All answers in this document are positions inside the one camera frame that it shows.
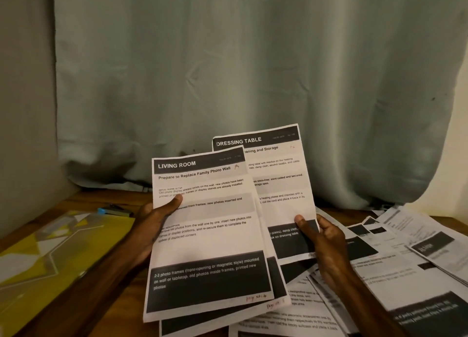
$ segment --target light blue curtain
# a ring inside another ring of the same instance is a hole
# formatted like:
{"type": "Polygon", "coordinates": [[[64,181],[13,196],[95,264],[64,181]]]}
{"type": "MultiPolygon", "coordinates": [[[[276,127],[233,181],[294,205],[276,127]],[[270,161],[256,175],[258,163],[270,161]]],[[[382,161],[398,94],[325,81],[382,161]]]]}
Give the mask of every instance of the light blue curtain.
{"type": "Polygon", "coordinates": [[[55,0],[59,155],[141,190],[152,157],[298,122],[314,195],[360,208],[427,188],[468,0],[55,0]]]}

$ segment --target wall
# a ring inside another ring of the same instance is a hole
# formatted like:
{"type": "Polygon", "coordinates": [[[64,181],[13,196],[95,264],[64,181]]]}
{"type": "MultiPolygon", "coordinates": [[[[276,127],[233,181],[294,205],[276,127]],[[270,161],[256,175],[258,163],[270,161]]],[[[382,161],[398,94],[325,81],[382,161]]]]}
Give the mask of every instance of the wall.
{"type": "Polygon", "coordinates": [[[77,191],[57,158],[53,0],[0,0],[0,237],[77,191]]]}
{"type": "Polygon", "coordinates": [[[452,118],[442,158],[428,189],[407,206],[468,224],[468,52],[455,87],[452,118]]]}

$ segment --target stack of papers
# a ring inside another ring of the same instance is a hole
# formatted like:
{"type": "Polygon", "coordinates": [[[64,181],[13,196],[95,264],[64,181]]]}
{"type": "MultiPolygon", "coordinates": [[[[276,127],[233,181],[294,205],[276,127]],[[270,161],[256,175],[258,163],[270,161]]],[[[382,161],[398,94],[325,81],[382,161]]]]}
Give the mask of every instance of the stack of papers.
{"type": "Polygon", "coordinates": [[[301,214],[340,227],[355,271],[412,336],[468,335],[464,235],[404,207],[344,227],[315,208],[297,124],[217,136],[213,151],[153,159],[153,201],[181,206],[155,241],[143,320],[160,336],[358,333],[320,276],[301,214]]]}

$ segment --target left hand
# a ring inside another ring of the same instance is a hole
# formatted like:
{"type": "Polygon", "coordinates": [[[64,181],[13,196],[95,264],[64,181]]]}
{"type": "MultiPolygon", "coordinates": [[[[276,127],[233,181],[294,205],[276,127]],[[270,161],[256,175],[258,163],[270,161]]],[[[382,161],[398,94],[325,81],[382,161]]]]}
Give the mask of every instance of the left hand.
{"type": "Polygon", "coordinates": [[[167,217],[182,203],[182,195],[177,194],[169,203],[153,209],[152,203],[143,205],[135,219],[135,228],[130,231],[124,245],[134,252],[133,267],[140,265],[151,254],[153,243],[158,238],[167,217]]]}

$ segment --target right hand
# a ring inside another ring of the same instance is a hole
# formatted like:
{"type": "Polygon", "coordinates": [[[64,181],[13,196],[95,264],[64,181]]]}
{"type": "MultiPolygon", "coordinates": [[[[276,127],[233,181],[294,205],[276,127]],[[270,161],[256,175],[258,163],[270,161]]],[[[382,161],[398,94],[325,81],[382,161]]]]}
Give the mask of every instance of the right hand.
{"type": "Polygon", "coordinates": [[[317,215],[320,233],[309,226],[303,216],[294,218],[299,229],[313,242],[320,274],[335,292],[342,286],[342,282],[356,273],[348,259],[346,239],[344,233],[323,216],[317,215]]]}

